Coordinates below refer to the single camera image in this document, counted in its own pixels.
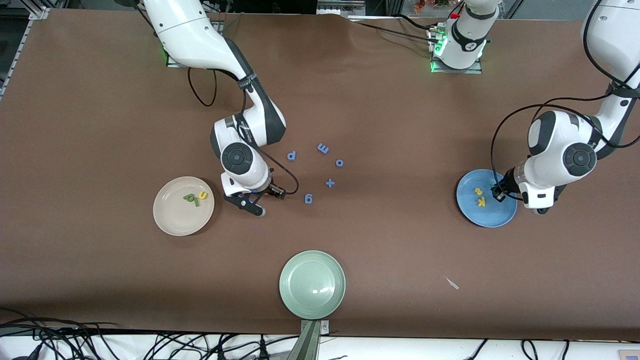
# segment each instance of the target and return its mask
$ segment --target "brown tabletop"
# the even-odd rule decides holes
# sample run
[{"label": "brown tabletop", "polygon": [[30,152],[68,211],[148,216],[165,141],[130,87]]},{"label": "brown tabletop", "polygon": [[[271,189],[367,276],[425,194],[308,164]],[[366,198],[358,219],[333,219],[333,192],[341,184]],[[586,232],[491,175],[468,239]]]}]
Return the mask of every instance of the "brown tabletop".
[{"label": "brown tabletop", "polygon": [[[299,192],[263,199],[263,218],[223,202],[209,132],[240,109],[236,85],[219,75],[204,108],[136,12],[52,10],[0,102],[0,304],[128,328],[295,333],[278,277],[316,249],[346,273],[330,316],[340,335],[639,338],[640,146],[599,162],[545,216],[520,205],[508,225],[485,229],[454,199],[462,175],[490,167],[509,112],[604,92],[580,23],[496,22],[482,75],[432,74],[420,40],[334,15],[243,15],[227,36],[287,119],[265,150],[281,161],[297,152],[287,166]],[[193,75],[212,95],[211,73]],[[525,159],[531,115],[505,125],[499,171]],[[180,176],[216,196],[209,224],[185,238],[152,216],[158,190]],[[293,187],[281,170],[275,180]]]}]

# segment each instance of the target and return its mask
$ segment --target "cable connector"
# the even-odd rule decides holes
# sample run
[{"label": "cable connector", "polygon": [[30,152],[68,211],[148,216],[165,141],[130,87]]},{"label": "cable connector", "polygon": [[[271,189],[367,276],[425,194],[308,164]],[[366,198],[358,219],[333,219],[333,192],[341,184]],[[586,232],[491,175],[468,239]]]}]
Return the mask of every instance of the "cable connector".
[{"label": "cable connector", "polygon": [[264,342],[264,336],[260,335],[260,355],[258,360],[269,360],[269,352],[267,352],[267,344]]}]

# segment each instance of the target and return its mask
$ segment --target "blue toy piece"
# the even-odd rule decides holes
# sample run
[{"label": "blue toy piece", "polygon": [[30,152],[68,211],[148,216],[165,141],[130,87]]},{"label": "blue toy piece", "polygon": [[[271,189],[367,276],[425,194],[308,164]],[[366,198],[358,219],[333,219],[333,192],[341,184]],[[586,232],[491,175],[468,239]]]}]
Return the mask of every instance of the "blue toy piece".
[{"label": "blue toy piece", "polygon": [[318,151],[326,154],[327,152],[329,152],[329,147],[320,143],[318,144]]},{"label": "blue toy piece", "polygon": [[[496,174],[498,181],[502,175]],[[462,213],[476,225],[484,227],[502,226],[516,215],[518,204],[516,200],[507,197],[502,202],[494,199],[491,187],[495,185],[493,171],[486,169],[473,170],[460,179],[456,191],[458,207]],[[476,194],[476,188],[482,190],[482,195]],[[478,206],[484,197],[485,206]]]}]

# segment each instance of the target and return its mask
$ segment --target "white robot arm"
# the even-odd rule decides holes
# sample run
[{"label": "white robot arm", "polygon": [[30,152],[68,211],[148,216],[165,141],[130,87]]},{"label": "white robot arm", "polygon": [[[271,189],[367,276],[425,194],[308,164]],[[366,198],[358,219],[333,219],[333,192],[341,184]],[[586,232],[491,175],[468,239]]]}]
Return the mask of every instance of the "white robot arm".
[{"label": "white robot arm", "polygon": [[603,137],[620,143],[640,97],[640,38],[636,36],[640,33],[640,2],[604,0],[596,4],[591,17],[597,20],[587,32],[590,53],[611,75],[626,79],[630,89],[613,82],[600,111],[588,116],[589,121],[562,111],[547,111],[535,119],[528,136],[531,157],[508,170],[499,186],[494,186],[493,196],[499,201],[506,193],[521,193],[526,208],[544,214],[567,184],[587,176],[598,160],[615,150]]},{"label": "white robot arm", "polygon": [[434,55],[450,68],[469,68],[482,56],[499,12],[498,0],[466,0],[460,17],[445,22],[445,37]]},{"label": "white robot arm", "polygon": [[[251,108],[214,124],[211,146],[225,169],[221,175],[225,200],[264,215],[264,208],[256,204],[262,194],[282,199],[285,192],[272,183],[271,170],[256,149],[282,139],[286,130],[282,112],[238,46],[214,29],[198,0],[143,0],[143,4],[158,39],[174,60],[188,67],[220,70],[251,98]],[[256,198],[250,200],[249,194]]]}]

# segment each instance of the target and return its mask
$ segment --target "white scrap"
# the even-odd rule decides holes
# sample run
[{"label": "white scrap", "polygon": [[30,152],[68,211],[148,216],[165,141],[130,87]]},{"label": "white scrap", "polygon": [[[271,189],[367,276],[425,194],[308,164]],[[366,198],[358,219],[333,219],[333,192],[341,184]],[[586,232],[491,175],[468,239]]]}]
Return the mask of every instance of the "white scrap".
[{"label": "white scrap", "polygon": [[445,276],[444,278],[445,278],[445,279],[447,279],[447,281],[449,281],[449,285],[453,286],[453,288],[454,288],[454,289],[456,289],[456,290],[460,290],[460,287],[459,287],[458,285],[456,285],[456,283],[455,283],[455,282],[453,282],[453,281],[449,280],[449,278],[448,278],[448,277],[446,277],[446,276]]}]

